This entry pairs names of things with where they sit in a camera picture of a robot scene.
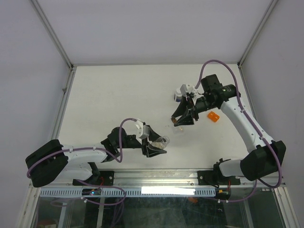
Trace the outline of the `clear glass pill vial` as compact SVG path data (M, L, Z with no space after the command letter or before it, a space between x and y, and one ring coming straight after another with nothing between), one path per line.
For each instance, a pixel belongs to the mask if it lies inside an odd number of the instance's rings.
M158 149L165 149L168 144L170 143L170 139L167 136L160 136L154 142L151 143L151 146L158 148Z

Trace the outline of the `orange pill organizer box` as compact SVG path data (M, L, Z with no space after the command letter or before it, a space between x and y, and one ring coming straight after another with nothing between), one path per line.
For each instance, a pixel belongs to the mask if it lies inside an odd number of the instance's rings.
M215 112L211 111L208 113L207 117L214 123L216 123L219 119L220 119L220 116L217 115Z

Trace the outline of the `clear pill organizer box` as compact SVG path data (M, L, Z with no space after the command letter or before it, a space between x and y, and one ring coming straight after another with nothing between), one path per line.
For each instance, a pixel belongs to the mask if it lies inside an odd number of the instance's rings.
M178 136L181 136L181 135L185 134L184 127L182 127L182 126L178 126L178 127L173 126L172 127L172 132L173 132L174 135L178 135Z

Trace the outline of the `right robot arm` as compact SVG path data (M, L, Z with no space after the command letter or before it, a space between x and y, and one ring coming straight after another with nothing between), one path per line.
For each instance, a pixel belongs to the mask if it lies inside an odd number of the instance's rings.
M218 108L232 122L248 152L243 159L220 159L213 166L212 180L223 184L229 177L240 176L271 188L279 187L286 145L275 141L253 118L242 104L237 84L222 85L216 75L206 76L200 82L202 94L190 84L180 87L181 102L171 116L174 126L193 125L200 113Z

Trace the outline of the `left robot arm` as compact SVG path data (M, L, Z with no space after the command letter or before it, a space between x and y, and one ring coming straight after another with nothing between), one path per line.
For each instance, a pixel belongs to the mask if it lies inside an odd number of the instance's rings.
M63 181L97 185L102 177L97 165L121 163L123 149L140 149L147 158L166 154L170 142L167 136L157 134L145 123L137 123L136 127L136 134L127 134L124 128L116 127L100 143L81 148L64 146L58 139L50 140L25 159L27 177L36 188Z

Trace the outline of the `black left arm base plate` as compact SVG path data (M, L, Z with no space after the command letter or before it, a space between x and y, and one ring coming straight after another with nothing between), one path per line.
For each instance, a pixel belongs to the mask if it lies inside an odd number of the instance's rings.
M99 170L99 174L92 174L88 179L83 180L83 182L98 186L113 186L114 184L114 171L110 170Z

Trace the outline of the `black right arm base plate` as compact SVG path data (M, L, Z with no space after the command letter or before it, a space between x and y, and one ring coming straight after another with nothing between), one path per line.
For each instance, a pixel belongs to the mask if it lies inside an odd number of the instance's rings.
M240 179L235 176L223 177L216 174L213 170L200 170L197 171L198 184L200 186L210 185L213 187L219 187L220 185L230 185L238 186L241 184Z

